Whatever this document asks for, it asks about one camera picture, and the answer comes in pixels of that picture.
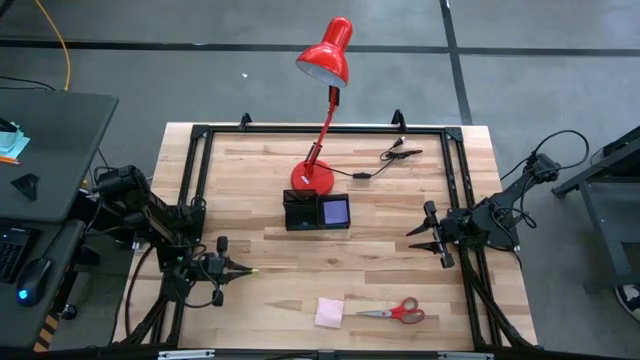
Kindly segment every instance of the black desk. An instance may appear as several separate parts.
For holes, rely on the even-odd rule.
[[[0,164],[0,218],[63,221],[117,103],[105,95],[0,90],[0,116],[31,138],[22,166]],[[27,173],[40,178],[36,201],[10,184]]]
[[[41,257],[49,243],[54,240],[60,227],[64,226],[47,255],[52,259],[53,264],[49,273],[45,295],[38,304],[32,307],[18,305],[16,302],[15,283],[0,283],[0,307],[2,307],[0,323],[3,327],[2,331],[0,331],[0,347],[33,348],[44,320],[53,304],[67,265],[71,262],[71,258],[78,246],[80,235],[84,230],[84,223],[79,220],[69,220],[63,225],[43,222],[16,223],[12,221],[11,223],[42,231],[40,237],[36,240],[33,250],[29,253],[27,261]]]

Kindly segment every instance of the wooden tabletop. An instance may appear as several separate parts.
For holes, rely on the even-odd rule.
[[[169,123],[166,127],[153,191],[168,204],[177,202],[192,125]],[[480,200],[501,190],[489,131],[485,126],[462,129],[473,190]],[[314,134],[215,135],[203,242],[215,249],[216,238],[228,236],[231,258],[260,269],[260,273],[225,286],[222,308],[185,309],[180,346],[471,350],[459,264],[442,269],[438,256],[408,248],[432,241],[430,232],[405,237],[422,222],[426,200],[435,201],[441,216],[450,206],[439,138],[409,136],[404,149],[424,153],[397,161],[370,180],[336,174],[332,193],[349,194],[350,229],[287,232],[282,190],[291,188],[291,170],[303,160],[315,138]],[[380,153],[397,138],[329,134],[320,158],[346,172],[373,172],[381,166]],[[456,152],[453,146],[451,149],[457,184],[461,184]],[[195,189],[200,154],[189,198]],[[464,194],[459,198],[464,203]],[[132,272],[141,253],[136,255]],[[493,250],[487,250],[487,258],[497,303],[521,334],[535,343],[516,259]],[[152,254],[143,265],[131,299],[134,327],[157,298],[160,279]],[[188,301],[204,303],[211,299],[211,291],[210,283],[199,282]],[[396,306],[408,296],[416,297],[427,314],[421,323],[403,325],[355,315]],[[345,302],[340,329],[314,325],[318,297]],[[479,311],[486,328],[484,307],[479,306]],[[124,337],[123,314],[121,309],[115,340]],[[169,328],[170,316],[167,318],[165,330]]]

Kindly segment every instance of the lamp shade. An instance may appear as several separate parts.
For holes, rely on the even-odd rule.
[[[329,86],[343,88],[349,82],[349,65],[344,56],[347,50],[353,25],[345,17],[331,19],[322,42],[306,49],[296,65],[307,75]]]

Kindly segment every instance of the pink sticky note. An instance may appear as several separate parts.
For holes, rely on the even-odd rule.
[[[315,324],[339,329],[342,325],[344,301],[318,298]]]

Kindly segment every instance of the concrete floor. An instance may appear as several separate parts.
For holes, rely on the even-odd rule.
[[[327,21],[346,15],[353,45],[446,46],[438,0],[66,0],[43,1],[69,39],[241,44],[310,44]],[[450,0],[459,46],[640,48],[634,0]],[[0,37],[51,39],[31,1],[17,1]],[[321,121],[324,86],[294,65],[295,52],[73,50],[72,89],[120,98],[102,143],[111,165],[151,175],[168,121]],[[448,55],[348,54],[351,80],[336,122],[387,123],[400,108],[415,124],[461,123]],[[592,149],[636,127],[637,57],[461,56],[473,123],[491,130],[506,173],[547,134],[581,131]],[[0,48],[0,74],[62,87],[60,50]],[[544,151],[578,159],[582,145],[555,139]],[[561,180],[586,167],[567,170]],[[578,194],[554,199],[550,186],[527,195],[538,229],[519,228],[524,279],[540,345],[553,350],[640,357],[640,324],[612,293],[586,295],[582,283],[603,271]],[[106,246],[120,277],[83,276],[73,300],[80,315],[63,322],[54,348],[109,340],[130,253]]]

